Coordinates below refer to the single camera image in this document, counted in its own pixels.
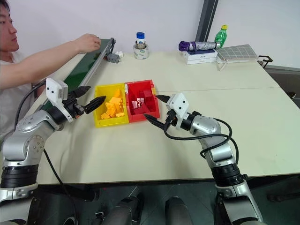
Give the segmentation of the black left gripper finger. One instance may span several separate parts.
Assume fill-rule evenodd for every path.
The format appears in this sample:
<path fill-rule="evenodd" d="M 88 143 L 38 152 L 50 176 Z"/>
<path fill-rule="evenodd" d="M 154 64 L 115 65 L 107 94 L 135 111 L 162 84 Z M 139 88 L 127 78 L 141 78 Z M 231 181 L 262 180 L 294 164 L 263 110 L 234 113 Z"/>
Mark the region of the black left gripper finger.
<path fill-rule="evenodd" d="M 86 114 L 93 112 L 94 110 L 99 108 L 104 103 L 105 99 L 106 99 L 106 96 L 99 96 L 99 97 L 94 98 L 87 105 L 85 105 L 83 107 L 84 112 Z"/>
<path fill-rule="evenodd" d="M 69 96 L 73 98 L 80 98 L 81 96 L 85 95 L 90 88 L 90 86 L 79 86 L 73 91 L 69 92 Z"/>

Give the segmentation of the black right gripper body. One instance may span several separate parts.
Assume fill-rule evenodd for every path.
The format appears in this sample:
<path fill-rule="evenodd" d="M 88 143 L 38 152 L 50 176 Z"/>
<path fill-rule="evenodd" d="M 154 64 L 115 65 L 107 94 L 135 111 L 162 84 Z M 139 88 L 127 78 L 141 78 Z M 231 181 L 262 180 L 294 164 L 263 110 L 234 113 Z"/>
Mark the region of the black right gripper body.
<path fill-rule="evenodd" d="M 176 112 L 173 109 L 167 112 L 164 128 L 169 128 L 171 125 L 174 127 L 177 125 Z"/>

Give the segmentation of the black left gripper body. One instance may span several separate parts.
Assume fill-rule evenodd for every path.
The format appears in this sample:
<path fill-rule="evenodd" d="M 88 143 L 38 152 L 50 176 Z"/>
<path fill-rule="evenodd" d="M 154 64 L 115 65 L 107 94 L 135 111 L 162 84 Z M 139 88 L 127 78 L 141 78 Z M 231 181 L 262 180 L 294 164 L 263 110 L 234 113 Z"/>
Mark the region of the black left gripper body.
<path fill-rule="evenodd" d="M 71 94 L 67 95 L 67 99 L 62 101 L 64 108 L 68 111 L 73 119 L 84 114 L 84 109 L 78 104 L 77 98 Z"/>

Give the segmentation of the person's bare hand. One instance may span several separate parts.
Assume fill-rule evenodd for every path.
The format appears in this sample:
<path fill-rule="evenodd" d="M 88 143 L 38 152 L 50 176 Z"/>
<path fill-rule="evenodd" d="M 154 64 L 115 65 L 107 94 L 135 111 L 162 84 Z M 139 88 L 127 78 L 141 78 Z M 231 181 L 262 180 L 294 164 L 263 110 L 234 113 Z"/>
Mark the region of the person's bare hand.
<path fill-rule="evenodd" d="M 90 53 L 101 47 L 101 39 L 94 34 L 84 34 L 74 40 L 79 53 Z"/>

